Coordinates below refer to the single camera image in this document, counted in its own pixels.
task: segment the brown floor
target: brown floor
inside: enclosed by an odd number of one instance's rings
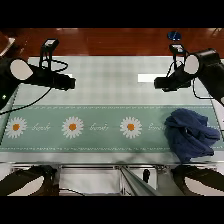
[[[169,31],[182,34],[180,43],[189,52],[215,48],[224,58],[222,28],[17,28],[2,29],[16,36],[16,51],[7,56],[28,59],[39,56],[40,46],[47,38],[58,38],[54,55],[171,55],[167,38]]]

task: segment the orange flower center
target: orange flower center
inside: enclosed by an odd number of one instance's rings
[[[70,125],[69,125],[69,129],[70,129],[71,131],[74,131],[74,130],[76,129],[76,124],[70,124]]]
[[[128,124],[128,130],[133,131],[135,129],[135,126],[133,124]]]
[[[12,127],[13,131],[18,131],[19,128],[20,128],[19,124],[14,124],[13,127]]]

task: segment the daisy print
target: daisy print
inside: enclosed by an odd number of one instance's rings
[[[20,135],[23,134],[23,131],[26,130],[25,119],[21,117],[15,117],[14,119],[11,119],[10,122],[8,122],[7,127],[5,129],[6,135],[8,135],[8,138],[17,138]]]
[[[66,138],[71,139],[82,134],[83,126],[83,121],[78,117],[69,117],[63,122],[62,131]]]
[[[126,138],[130,139],[139,136],[141,134],[140,131],[142,130],[140,121],[134,117],[126,117],[125,119],[123,119],[120,127],[120,131],[123,132],[123,135],[125,135]]]

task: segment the blue towel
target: blue towel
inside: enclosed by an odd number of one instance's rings
[[[187,109],[177,109],[165,121],[170,149],[182,163],[191,158],[213,156],[209,146],[220,139],[220,132],[207,127],[208,118]]]

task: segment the blue object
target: blue object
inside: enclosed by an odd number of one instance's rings
[[[169,33],[167,34],[167,37],[168,37],[170,40],[177,41],[177,40],[180,40],[180,39],[181,39],[181,34],[180,34],[179,32],[172,31],[172,32],[169,32]]]
[[[165,135],[170,149],[182,163],[189,162],[191,158],[214,155],[210,146],[220,140],[220,132],[207,127],[207,122],[207,117],[182,108],[166,119]]]

